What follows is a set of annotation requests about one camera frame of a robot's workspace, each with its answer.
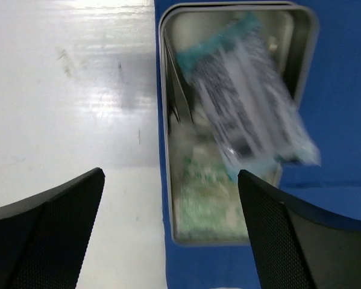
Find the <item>blue surgical cloth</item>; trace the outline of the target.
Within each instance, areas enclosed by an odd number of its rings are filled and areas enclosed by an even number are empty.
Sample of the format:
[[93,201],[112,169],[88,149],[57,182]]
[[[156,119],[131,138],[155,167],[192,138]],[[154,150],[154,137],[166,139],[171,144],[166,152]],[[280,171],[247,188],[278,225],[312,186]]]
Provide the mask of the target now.
[[[321,151],[318,167],[286,166],[280,188],[361,220],[361,1],[303,1],[321,26],[300,113]],[[183,247],[170,233],[162,187],[168,288],[258,288],[249,246]]]

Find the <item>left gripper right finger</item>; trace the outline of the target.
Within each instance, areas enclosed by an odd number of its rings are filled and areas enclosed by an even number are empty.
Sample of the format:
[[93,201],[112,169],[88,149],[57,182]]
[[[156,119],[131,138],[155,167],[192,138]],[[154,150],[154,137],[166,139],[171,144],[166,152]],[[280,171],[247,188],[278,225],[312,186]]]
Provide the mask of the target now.
[[241,170],[242,211],[262,288],[361,288],[361,220]]

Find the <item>metal scissors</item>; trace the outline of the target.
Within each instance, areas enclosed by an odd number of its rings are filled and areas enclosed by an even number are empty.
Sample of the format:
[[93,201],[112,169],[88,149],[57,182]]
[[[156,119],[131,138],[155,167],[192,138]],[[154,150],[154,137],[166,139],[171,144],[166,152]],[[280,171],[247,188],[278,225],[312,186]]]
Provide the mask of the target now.
[[194,92],[187,84],[175,58],[175,50],[166,30],[163,32],[172,85],[171,108],[178,122],[193,123]]

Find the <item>white teal gauze packet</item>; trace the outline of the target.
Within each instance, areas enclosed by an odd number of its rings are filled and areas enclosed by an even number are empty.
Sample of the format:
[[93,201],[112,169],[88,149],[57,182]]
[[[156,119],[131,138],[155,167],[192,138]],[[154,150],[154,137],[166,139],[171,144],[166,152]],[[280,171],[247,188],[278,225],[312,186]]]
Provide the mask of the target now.
[[250,11],[176,54],[211,123],[228,176],[259,177],[279,163],[319,164],[320,154]]

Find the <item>green printed glove packet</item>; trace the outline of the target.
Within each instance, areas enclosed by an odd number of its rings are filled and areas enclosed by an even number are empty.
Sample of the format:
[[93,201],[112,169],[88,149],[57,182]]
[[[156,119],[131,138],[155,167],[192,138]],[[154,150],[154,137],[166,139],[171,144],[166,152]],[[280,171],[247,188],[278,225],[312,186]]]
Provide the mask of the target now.
[[170,157],[174,236],[184,243],[248,241],[237,184],[215,144],[195,144]]

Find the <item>metal instrument tray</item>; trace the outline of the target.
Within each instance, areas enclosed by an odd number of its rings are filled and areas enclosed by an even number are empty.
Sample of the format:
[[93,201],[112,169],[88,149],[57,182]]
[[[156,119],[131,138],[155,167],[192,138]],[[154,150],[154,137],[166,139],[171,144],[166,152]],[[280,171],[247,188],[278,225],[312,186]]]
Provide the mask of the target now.
[[[318,22],[314,13],[307,7],[287,1],[255,1],[255,2],[220,2],[177,4],[172,6],[161,17],[159,22],[159,56],[160,84],[163,96],[164,144],[166,160],[166,185],[168,187],[171,233],[175,242],[182,245],[214,245],[225,243],[184,243],[174,236],[174,214],[171,193],[170,157],[174,152],[183,151],[191,145],[215,144],[211,123],[209,122],[196,90],[195,105],[191,122],[178,122],[171,108],[172,85],[169,74],[169,64],[165,48],[163,32],[166,30],[176,54],[200,40],[222,29],[226,24],[242,17],[247,11],[253,12],[262,25],[261,35],[266,43],[266,49],[275,63],[292,100],[297,108],[300,105],[310,68],[313,51],[318,35]],[[277,166],[259,177],[271,185],[280,182],[282,167]]]

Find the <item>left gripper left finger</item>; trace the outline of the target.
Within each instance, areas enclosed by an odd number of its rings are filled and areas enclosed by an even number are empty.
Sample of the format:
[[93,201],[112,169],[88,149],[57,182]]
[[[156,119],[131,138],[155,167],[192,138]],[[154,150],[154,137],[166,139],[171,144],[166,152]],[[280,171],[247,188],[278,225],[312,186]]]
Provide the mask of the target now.
[[92,169],[0,207],[0,288],[75,288],[104,189]]

